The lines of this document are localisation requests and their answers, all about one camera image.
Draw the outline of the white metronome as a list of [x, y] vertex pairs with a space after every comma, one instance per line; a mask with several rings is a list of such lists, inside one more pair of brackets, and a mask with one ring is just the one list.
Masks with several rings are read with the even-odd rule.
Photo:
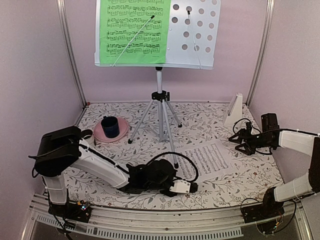
[[232, 127], [235, 122], [243, 116], [243, 94], [237, 92], [230, 101], [224, 115], [222, 123], [225, 127]]

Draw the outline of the white sheet music page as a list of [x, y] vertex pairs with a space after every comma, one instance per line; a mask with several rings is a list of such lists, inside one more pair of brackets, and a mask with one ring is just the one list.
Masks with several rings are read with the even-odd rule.
[[185, 146], [177, 150], [188, 157], [198, 169], [197, 183], [231, 174], [236, 171], [232, 154], [220, 140]]

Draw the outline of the white perforated music stand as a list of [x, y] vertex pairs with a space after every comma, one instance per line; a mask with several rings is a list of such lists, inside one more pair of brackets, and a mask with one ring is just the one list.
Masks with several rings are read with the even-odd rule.
[[154, 67], [157, 90], [152, 101], [158, 103], [158, 131], [160, 141], [173, 141], [168, 114], [172, 113], [169, 94], [162, 87], [163, 68], [210, 70], [218, 33], [221, 2], [219, 0], [170, 0], [166, 61], [162, 64], [118, 64], [98, 67]]

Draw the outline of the green sheet music page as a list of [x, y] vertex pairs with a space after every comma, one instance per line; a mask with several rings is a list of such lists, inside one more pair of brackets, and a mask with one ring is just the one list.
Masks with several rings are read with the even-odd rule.
[[98, 0], [95, 63], [164, 64], [170, 7], [169, 0]]

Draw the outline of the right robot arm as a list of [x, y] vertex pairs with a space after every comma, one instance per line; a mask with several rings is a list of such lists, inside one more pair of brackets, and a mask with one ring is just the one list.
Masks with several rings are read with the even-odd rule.
[[246, 121], [245, 127], [236, 131], [228, 138], [229, 142], [236, 143], [235, 150], [247, 156], [257, 154], [259, 149], [272, 151], [281, 149], [284, 153], [291, 151], [289, 156], [293, 160], [286, 160], [286, 163], [296, 164], [298, 157], [307, 160], [308, 167], [303, 169], [306, 173], [288, 181], [282, 185], [269, 188], [259, 206], [258, 213], [262, 218], [269, 218], [283, 203], [293, 199], [301, 199], [316, 195], [320, 192], [320, 135], [298, 129], [281, 128], [278, 124], [275, 113], [266, 113], [261, 116], [261, 127], [258, 133], [254, 134], [253, 123], [242, 118], [234, 123]]

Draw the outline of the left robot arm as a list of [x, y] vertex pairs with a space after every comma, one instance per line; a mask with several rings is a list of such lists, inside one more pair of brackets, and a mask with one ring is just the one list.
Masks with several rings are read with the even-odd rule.
[[177, 171], [169, 161], [154, 160], [137, 166], [116, 163], [93, 149], [76, 126], [43, 135], [37, 155], [30, 158], [35, 160], [34, 170], [44, 179], [51, 203], [63, 217], [70, 217], [75, 211], [68, 201], [63, 176], [69, 167], [88, 172], [124, 193], [158, 190], [169, 197], [177, 195], [170, 190]]

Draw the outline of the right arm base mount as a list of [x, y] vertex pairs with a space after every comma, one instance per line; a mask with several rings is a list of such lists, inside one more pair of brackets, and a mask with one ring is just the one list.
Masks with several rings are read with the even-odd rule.
[[276, 202], [275, 204], [259, 203], [249, 206], [241, 206], [240, 211], [245, 223], [258, 222], [274, 218], [285, 213], [284, 202]]

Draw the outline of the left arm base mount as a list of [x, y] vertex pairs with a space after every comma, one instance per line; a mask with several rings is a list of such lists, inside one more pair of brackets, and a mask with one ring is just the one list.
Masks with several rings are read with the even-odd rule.
[[92, 208], [90, 206], [86, 206], [85, 204], [78, 204], [74, 202], [67, 202], [66, 204], [54, 204], [51, 201], [49, 203], [48, 213], [60, 217], [64, 220], [73, 220], [82, 223], [88, 223], [91, 214]]

